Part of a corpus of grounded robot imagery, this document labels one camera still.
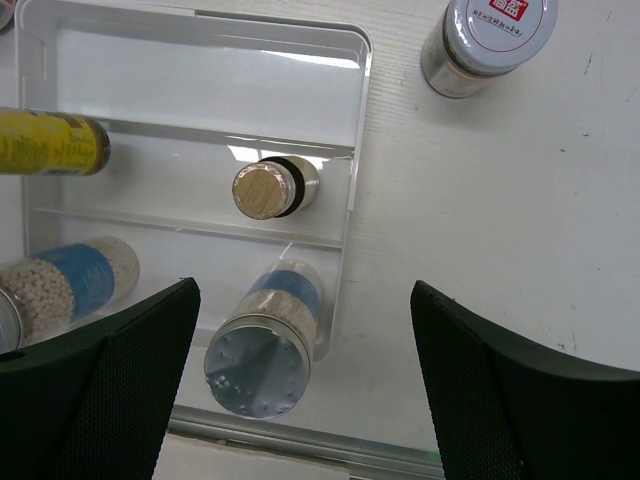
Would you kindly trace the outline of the brown spice jar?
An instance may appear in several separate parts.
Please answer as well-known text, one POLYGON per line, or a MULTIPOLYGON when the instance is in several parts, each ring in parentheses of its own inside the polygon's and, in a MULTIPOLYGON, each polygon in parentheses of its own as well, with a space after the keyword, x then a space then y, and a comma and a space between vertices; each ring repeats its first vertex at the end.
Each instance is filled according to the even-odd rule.
POLYGON ((445 97, 468 98, 537 55, 558 11, 551 0, 450 1, 423 44, 423 76, 445 97))

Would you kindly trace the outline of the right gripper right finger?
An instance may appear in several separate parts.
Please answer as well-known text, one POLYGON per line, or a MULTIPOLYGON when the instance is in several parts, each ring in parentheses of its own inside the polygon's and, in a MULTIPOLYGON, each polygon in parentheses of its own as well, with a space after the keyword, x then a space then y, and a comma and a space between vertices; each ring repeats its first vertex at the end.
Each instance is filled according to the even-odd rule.
POLYGON ((635 479, 639 375, 501 327, 425 282, 417 353, 448 479, 635 479))

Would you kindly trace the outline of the white silver-cap bottle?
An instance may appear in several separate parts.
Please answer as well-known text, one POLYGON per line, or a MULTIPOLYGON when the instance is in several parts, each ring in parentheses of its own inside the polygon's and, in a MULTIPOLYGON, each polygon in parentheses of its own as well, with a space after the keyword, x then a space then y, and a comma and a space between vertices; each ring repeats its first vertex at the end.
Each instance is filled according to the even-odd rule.
POLYGON ((140 263, 125 241, 105 236, 1 265, 1 352, 59 335, 129 294, 140 263))
POLYGON ((255 280, 205 354, 220 406, 248 419, 294 408, 310 379, 322 294, 319 275, 300 260, 281 259, 255 280))

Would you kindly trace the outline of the yellow small bottle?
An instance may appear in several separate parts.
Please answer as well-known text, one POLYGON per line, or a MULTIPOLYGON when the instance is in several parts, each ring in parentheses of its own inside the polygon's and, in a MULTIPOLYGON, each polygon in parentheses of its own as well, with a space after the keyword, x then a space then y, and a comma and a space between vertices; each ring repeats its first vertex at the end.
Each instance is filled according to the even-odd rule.
POLYGON ((306 209, 320 186, 317 168, 299 156, 270 156, 249 163, 234 177, 236 207, 254 220, 285 218, 306 209))
POLYGON ((89 176, 111 158, 111 141, 94 118, 63 112, 1 110, 3 175, 89 176))

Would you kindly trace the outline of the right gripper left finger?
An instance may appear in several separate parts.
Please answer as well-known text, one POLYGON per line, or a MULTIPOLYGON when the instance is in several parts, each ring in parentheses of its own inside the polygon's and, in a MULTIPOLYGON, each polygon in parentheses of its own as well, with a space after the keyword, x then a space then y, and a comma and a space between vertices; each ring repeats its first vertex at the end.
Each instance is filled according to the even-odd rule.
POLYGON ((2 478, 151 478, 200 304, 199 286, 185 278, 2 354, 2 478))

